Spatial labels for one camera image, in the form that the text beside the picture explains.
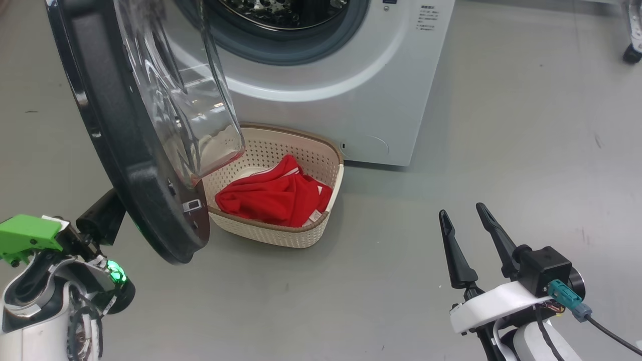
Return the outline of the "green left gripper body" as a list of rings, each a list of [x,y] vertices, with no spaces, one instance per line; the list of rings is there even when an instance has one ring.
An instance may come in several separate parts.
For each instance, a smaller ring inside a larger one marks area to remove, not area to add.
[[[48,216],[18,214],[1,224],[1,256],[11,266],[29,263],[32,252],[53,250],[62,252],[58,234],[69,226],[67,220]]]

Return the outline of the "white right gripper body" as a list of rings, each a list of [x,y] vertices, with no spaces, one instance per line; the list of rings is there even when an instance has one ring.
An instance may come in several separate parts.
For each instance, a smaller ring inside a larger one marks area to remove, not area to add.
[[[533,306],[552,299],[549,295],[536,297],[521,283],[513,281],[484,293],[472,295],[450,312],[452,329],[464,333],[501,318],[505,325],[522,327],[536,322]]]

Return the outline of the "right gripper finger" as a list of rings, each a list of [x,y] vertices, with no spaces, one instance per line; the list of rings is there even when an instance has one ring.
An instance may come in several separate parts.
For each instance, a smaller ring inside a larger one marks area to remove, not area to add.
[[[504,228],[493,217],[484,203],[476,203],[475,209],[483,227],[491,236],[495,249],[502,263],[501,272],[507,279],[516,279],[520,270],[520,265],[513,259],[512,254],[516,245],[507,234]]]
[[[446,210],[439,212],[443,249],[448,267],[449,280],[454,289],[475,287],[477,272],[470,267],[455,237],[455,228]]]

